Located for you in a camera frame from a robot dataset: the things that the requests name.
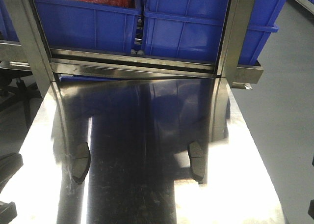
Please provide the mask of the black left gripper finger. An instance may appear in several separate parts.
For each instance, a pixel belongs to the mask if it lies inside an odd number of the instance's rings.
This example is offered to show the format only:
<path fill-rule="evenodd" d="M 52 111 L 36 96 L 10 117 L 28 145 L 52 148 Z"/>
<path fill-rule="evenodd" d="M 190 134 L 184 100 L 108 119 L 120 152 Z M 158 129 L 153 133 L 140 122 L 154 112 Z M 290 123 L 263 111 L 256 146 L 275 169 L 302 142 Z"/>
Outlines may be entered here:
<path fill-rule="evenodd" d="M 8 224 L 17 217 L 16 205 L 14 202 L 0 202 L 0 223 Z"/>
<path fill-rule="evenodd" d="M 9 153 L 0 157 L 0 191 L 4 189 L 11 177 L 23 166 L 19 153 Z"/>

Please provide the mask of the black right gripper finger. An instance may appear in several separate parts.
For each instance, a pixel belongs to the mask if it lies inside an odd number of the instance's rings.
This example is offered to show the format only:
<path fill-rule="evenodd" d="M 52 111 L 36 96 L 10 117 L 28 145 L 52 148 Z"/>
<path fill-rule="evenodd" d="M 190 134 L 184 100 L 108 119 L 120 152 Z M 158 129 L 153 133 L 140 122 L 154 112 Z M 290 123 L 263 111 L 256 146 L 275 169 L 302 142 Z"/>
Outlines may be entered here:
<path fill-rule="evenodd" d="M 312 219 L 314 219 L 314 200 L 313 200 L 313 199 L 310 201 L 310 204 L 309 204 L 308 215 L 309 215 Z"/>

